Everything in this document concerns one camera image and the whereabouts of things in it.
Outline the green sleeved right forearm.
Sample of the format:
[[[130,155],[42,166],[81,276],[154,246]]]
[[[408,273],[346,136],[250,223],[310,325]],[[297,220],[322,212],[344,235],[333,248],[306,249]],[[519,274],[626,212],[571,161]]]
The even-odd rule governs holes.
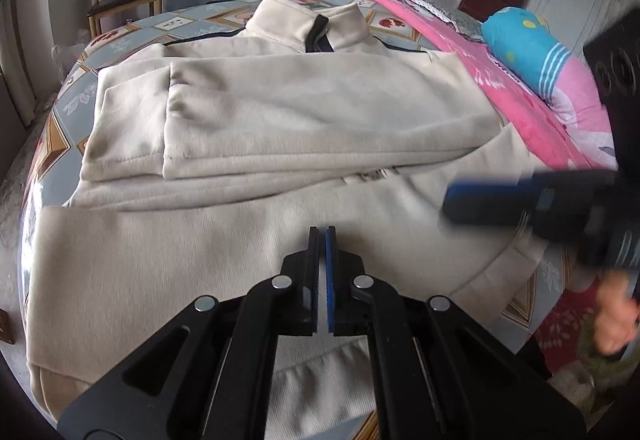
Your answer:
[[[593,327],[581,333],[576,347],[577,360],[551,376],[548,384],[569,400],[587,422],[599,418],[622,393],[639,367],[639,340],[605,356],[596,347]]]

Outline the right hand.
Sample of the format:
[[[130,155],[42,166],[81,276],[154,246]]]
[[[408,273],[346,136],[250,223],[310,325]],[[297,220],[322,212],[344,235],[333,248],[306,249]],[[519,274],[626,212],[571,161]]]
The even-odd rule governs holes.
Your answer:
[[[639,304],[628,295],[628,285],[625,272],[608,271],[597,291],[593,340],[597,350],[605,356],[612,356],[628,346],[637,334]]]

